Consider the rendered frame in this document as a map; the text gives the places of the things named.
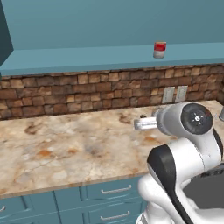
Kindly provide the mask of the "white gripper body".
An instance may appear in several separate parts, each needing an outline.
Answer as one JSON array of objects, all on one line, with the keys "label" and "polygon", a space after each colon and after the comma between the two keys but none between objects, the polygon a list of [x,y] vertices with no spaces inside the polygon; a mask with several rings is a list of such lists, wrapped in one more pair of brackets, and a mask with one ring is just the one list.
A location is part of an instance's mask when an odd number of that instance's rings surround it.
[{"label": "white gripper body", "polygon": [[155,117],[143,117],[134,120],[134,127],[136,130],[150,130],[156,129],[157,119]]}]

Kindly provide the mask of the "red and white can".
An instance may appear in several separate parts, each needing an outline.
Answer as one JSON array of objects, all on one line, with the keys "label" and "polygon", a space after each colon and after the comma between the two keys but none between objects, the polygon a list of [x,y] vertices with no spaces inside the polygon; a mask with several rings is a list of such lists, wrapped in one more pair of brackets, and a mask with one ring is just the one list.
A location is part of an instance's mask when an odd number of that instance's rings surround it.
[{"label": "red and white can", "polygon": [[162,59],[165,56],[165,50],[166,50],[165,42],[155,42],[153,57],[155,59]]}]

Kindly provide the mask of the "grey wall outlet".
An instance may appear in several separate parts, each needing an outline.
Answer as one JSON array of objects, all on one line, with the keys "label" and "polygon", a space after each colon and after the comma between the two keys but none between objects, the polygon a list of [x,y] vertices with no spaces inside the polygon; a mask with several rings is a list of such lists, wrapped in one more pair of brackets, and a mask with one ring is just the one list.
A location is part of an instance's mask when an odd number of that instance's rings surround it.
[{"label": "grey wall outlet", "polygon": [[164,95],[162,103],[171,103],[174,95],[175,87],[166,87],[164,89]]},{"label": "grey wall outlet", "polygon": [[188,86],[178,86],[175,102],[183,102],[186,99]]}]

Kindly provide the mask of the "teal open wall cabinet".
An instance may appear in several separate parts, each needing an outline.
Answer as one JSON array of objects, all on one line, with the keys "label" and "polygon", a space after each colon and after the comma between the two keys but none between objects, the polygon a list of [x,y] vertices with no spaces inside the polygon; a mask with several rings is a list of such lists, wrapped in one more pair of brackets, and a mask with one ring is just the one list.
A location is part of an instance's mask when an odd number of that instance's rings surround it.
[{"label": "teal open wall cabinet", "polygon": [[3,76],[224,63],[224,0],[0,4]]}]

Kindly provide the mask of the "teal drawer front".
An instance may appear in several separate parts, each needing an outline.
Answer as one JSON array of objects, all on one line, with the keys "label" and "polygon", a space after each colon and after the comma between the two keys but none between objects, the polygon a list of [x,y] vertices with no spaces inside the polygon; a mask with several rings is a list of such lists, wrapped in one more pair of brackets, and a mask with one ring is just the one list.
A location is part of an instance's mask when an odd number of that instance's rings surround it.
[{"label": "teal drawer front", "polygon": [[[113,180],[109,182],[102,182],[99,184],[84,185],[80,188],[80,198],[82,201],[86,200],[114,200],[128,197],[135,197],[138,195],[137,183],[139,177],[136,178],[124,178],[119,180]],[[119,188],[128,187],[132,185],[132,188],[125,192],[117,192],[111,194],[102,194],[101,189],[104,191],[114,190]]]},{"label": "teal drawer front", "polygon": [[[146,203],[141,199],[130,199],[122,202],[115,202],[110,205],[103,205],[87,212],[89,224],[119,224],[122,222],[134,221],[137,216],[144,210]],[[126,214],[130,211],[130,215],[114,220],[101,220],[100,216],[110,217],[119,214]]]}]

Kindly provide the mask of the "grey sink basin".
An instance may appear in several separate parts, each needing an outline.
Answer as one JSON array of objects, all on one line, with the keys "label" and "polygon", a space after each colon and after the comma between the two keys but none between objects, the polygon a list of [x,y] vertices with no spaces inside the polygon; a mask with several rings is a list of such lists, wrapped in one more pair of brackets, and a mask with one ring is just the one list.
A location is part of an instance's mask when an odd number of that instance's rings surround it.
[{"label": "grey sink basin", "polygon": [[224,208],[224,172],[194,178],[184,192],[199,208]]}]

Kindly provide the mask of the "teal base cabinet front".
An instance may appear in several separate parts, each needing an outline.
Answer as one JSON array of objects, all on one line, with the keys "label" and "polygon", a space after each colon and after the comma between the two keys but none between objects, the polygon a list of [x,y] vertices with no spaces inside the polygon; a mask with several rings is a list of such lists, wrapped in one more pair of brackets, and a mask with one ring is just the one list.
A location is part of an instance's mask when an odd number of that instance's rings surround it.
[{"label": "teal base cabinet front", "polygon": [[53,192],[0,199],[0,224],[61,224]]}]

